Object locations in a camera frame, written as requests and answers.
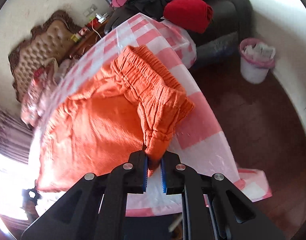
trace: pink checkered bedsheet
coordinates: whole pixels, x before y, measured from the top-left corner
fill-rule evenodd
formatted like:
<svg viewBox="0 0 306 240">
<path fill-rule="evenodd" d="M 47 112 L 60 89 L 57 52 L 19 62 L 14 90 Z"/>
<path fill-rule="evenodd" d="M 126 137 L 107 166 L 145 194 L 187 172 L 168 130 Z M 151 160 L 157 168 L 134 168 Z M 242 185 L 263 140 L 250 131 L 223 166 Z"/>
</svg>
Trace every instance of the pink checkered bedsheet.
<svg viewBox="0 0 306 240">
<path fill-rule="evenodd" d="M 194 102 L 194 110 L 176 128 L 168 148 L 180 156 L 181 162 L 197 172 L 211 176 L 223 173 L 252 201 L 271 196 L 265 174 L 259 170 L 238 169 L 225 135 L 205 97 L 190 75 L 188 68 L 196 59 L 196 47 L 188 33 L 168 21 L 161 23 L 137 14 L 122 23 L 94 45 L 71 69 L 53 94 L 53 101 L 43 115 L 34 135 L 29 166 L 36 179 L 39 173 L 39 149 L 43 133 L 53 111 L 67 96 L 73 94 L 101 66 L 112 61 L 127 45 L 146 46 L 177 78 Z M 59 195 L 43 193 L 45 205 L 39 205 L 41 215 Z M 146 193 L 129 194 L 128 216 L 154 216 L 181 212 L 181 196 L 163 194 L 160 173 L 149 177 Z"/>
</svg>

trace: red cloth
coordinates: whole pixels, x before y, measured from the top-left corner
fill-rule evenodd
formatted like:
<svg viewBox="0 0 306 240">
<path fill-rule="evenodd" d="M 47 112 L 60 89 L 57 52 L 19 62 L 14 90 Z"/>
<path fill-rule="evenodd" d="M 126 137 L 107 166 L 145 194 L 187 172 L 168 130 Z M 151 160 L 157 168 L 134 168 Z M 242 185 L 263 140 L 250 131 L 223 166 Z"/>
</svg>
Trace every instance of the red cloth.
<svg viewBox="0 0 306 240">
<path fill-rule="evenodd" d="M 163 17 L 186 30 L 203 33 L 213 16 L 213 9 L 202 0 L 173 0 L 164 9 Z"/>
</svg>

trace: tufted headboard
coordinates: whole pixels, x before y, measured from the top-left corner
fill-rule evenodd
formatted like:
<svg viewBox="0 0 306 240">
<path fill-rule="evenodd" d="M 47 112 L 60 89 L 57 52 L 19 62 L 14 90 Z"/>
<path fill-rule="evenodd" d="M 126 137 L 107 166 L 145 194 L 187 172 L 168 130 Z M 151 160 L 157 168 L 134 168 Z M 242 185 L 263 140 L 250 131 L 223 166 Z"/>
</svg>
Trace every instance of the tufted headboard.
<svg viewBox="0 0 306 240">
<path fill-rule="evenodd" d="M 71 36 L 80 29 L 66 12 L 56 11 L 43 26 L 31 30 L 30 40 L 24 40 L 9 54 L 13 87 L 19 102 L 27 92 L 34 71 L 49 58 L 56 58 L 60 64 L 75 44 Z"/>
</svg>

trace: sunlight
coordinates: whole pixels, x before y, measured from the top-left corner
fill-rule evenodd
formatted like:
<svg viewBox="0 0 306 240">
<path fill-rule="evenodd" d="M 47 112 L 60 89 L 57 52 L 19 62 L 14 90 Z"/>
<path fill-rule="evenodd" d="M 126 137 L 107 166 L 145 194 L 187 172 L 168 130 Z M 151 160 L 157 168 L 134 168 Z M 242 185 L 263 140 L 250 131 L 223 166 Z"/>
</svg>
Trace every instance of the sunlight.
<svg viewBox="0 0 306 240">
<path fill-rule="evenodd" d="M 29 188 L 27 165 L 18 163 L 0 154 L 0 214 L 27 220 L 21 209 L 22 189 Z"/>
</svg>

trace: metal screw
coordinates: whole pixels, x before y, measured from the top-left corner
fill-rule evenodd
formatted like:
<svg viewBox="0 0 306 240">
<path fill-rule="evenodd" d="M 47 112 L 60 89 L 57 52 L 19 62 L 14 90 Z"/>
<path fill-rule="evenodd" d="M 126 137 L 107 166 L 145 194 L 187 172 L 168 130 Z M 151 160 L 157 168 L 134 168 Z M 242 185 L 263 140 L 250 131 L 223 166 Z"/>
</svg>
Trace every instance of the metal screw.
<svg viewBox="0 0 306 240">
<path fill-rule="evenodd" d="M 186 169 L 186 166 L 184 164 L 180 163 L 180 164 L 176 165 L 175 168 L 179 171 L 183 171 L 183 170 Z"/>
<path fill-rule="evenodd" d="M 131 170 L 133 168 L 132 163 L 124 163 L 123 169 L 124 170 Z"/>
<path fill-rule="evenodd" d="M 224 180 L 224 175 L 222 173 L 216 173 L 214 174 L 214 178 L 216 180 Z"/>
<path fill-rule="evenodd" d="M 87 173 L 84 176 L 84 179 L 86 179 L 86 180 L 92 180 L 93 178 L 95 178 L 94 173 Z"/>
</svg>

